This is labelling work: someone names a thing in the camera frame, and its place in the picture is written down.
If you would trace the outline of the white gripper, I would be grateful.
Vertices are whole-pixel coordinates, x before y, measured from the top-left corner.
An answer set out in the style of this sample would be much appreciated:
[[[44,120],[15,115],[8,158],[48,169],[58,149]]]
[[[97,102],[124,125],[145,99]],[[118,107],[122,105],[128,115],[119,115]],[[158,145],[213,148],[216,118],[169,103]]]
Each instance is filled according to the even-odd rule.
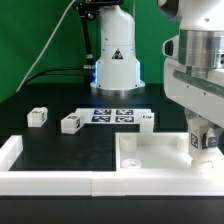
[[[162,50],[166,96],[220,127],[207,132],[207,147],[217,147],[224,129],[224,37],[180,34]]]

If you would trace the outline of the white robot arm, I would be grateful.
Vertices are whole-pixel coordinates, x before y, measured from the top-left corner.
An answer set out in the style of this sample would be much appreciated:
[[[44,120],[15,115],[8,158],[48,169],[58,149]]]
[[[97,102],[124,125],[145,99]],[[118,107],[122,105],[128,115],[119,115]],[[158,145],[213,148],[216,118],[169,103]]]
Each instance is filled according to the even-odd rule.
[[[94,90],[126,93],[144,86],[135,54],[135,22],[122,0],[100,3],[101,56]],[[157,0],[179,33],[163,43],[164,90],[186,109],[190,144],[214,148],[224,132],[224,0]]]

